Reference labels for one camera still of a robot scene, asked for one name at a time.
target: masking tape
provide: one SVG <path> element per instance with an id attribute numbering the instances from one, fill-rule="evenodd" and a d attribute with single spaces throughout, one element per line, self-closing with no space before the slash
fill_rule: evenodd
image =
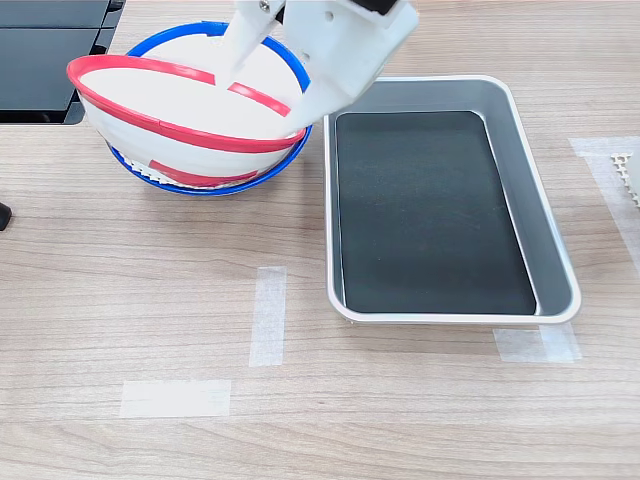
<path id="1" fill-rule="evenodd" d="M 620 236 L 640 273 L 640 211 L 629 196 L 627 187 L 612 156 L 640 156 L 640 137 L 572 138 L 576 155 L 583 157 L 607 203 Z"/>
<path id="2" fill-rule="evenodd" d="M 582 358 L 571 323 L 537 330 L 494 328 L 493 336 L 504 362 L 574 363 Z"/>
<path id="3" fill-rule="evenodd" d="M 282 365 L 286 296 L 287 268 L 258 268 L 250 367 Z"/>
<path id="4" fill-rule="evenodd" d="M 229 415 L 230 380 L 124 382 L 120 418 Z"/>

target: tray rim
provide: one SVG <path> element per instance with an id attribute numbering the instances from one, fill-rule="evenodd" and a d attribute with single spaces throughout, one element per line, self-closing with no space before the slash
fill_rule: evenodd
<path id="1" fill-rule="evenodd" d="M 509 87 L 497 78 L 487 75 L 446 75 L 428 77 L 380 77 L 377 82 L 432 82 L 432 81 L 482 81 L 488 82 L 500 88 L 507 96 L 509 108 L 518 130 L 518 137 L 524 148 L 527 164 L 543 208 L 547 226 L 558 249 L 560 261 L 571 292 L 571 300 L 564 311 L 556 315 L 499 315 L 499 314 L 437 314 L 437 313 L 361 313 L 351 310 L 342 304 L 338 299 L 334 288 L 335 271 L 333 267 L 333 208 L 332 208 L 332 187 L 329 169 L 331 165 L 331 145 L 330 145 L 330 115 L 324 117 L 324 160 L 325 160 L 325 241 L 326 241 L 326 286 L 329 302 L 332 307 L 345 319 L 352 323 L 362 324 L 458 324 L 458 325 L 555 325 L 570 321 L 579 312 L 582 304 L 582 294 L 578 285 L 569 253 L 565 246 L 562 235 L 551 210 L 551 205 L 544 191 L 540 174 L 533 160 L 533 154 L 527 140 L 515 99 Z"/>

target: wood grain surface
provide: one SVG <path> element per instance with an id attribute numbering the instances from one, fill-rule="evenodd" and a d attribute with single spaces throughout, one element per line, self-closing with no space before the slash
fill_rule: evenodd
<path id="1" fill-rule="evenodd" d="M 355 327 L 325 294 L 322 132 L 276 179 L 187 198 L 85 122 L 0 126 L 0 478 L 637 479 L 640 282 L 568 138 L 640 133 L 640 2 L 422 1 L 386 74 L 513 90 L 584 294 L 583 359 L 489 327 Z M 226 20 L 129 1 L 112 48 Z M 288 270 L 284 364 L 249 368 L 256 269 Z M 123 382 L 231 380 L 230 415 L 119 418 Z"/>

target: metal tray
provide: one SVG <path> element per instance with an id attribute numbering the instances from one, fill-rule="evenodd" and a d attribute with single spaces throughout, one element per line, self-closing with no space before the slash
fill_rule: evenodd
<path id="1" fill-rule="evenodd" d="M 500 81 L 379 79 L 325 118 L 325 169 L 327 290 L 346 319 L 556 324 L 579 310 Z"/>

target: blue plastic ring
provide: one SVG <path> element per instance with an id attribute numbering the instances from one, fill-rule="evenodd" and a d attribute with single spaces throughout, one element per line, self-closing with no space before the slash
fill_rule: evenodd
<path id="1" fill-rule="evenodd" d="M 152 48 L 157 47 L 161 43 L 168 42 L 175 38 L 184 37 L 185 35 L 197 35 L 197 34 L 205 34 L 210 37 L 218 37 L 224 35 L 224 32 L 227 30 L 229 26 L 228 23 L 223 22 L 199 22 L 199 23 L 190 23 L 188 25 L 180 25 L 179 27 L 170 28 L 169 30 L 165 30 L 164 32 L 156 33 L 155 35 L 147 38 L 142 43 L 139 43 L 135 47 L 133 47 L 127 55 L 131 57 L 141 57 L 145 53 L 147 53 Z M 275 53 L 280 55 L 282 59 L 289 65 L 296 78 L 298 79 L 298 83 L 300 84 L 300 88 L 304 92 L 309 86 L 309 75 L 305 71 L 304 67 L 300 63 L 300 61 L 296 58 L 296 56 L 291 53 L 287 48 L 282 45 L 277 40 L 274 40 L 271 37 L 265 38 L 262 44 Z M 289 154 L 275 167 L 273 167 L 268 172 L 262 174 L 261 176 L 254 178 L 253 180 L 248 181 L 247 183 L 243 183 L 241 185 L 235 185 L 233 187 L 226 188 L 218 188 L 215 190 L 202 190 L 198 188 L 188 188 L 188 187 L 179 187 L 177 185 L 164 184 L 160 182 L 156 182 L 155 180 L 151 180 L 150 178 L 142 175 L 140 172 L 136 172 L 131 168 L 122 157 L 120 152 L 116 150 L 114 147 L 109 145 L 111 148 L 111 152 L 118 159 L 118 161 L 131 173 L 133 173 L 136 177 L 144 180 L 145 182 L 153 185 L 154 187 L 162 188 L 163 190 L 167 190 L 169 192 L 174 193 L 182 193 L 185 195 L 202 195 L 202 196 L 218 196 L 218 195 L 231 195 L 232 193 L 239 193 L 244 190 L 248 190 L 249 188 L 255 187 L 256 185 L 260 185 L 263 182 L 266 182 L 270 178 L 278 175 L 282 170 L 287 168 L 291 162 L 298 156 L 304 144 L 307 143 L 309 136 L 311 135 L 312 127 L 307 127 L 307 131 L 305 136 L 296 143 Z"/>

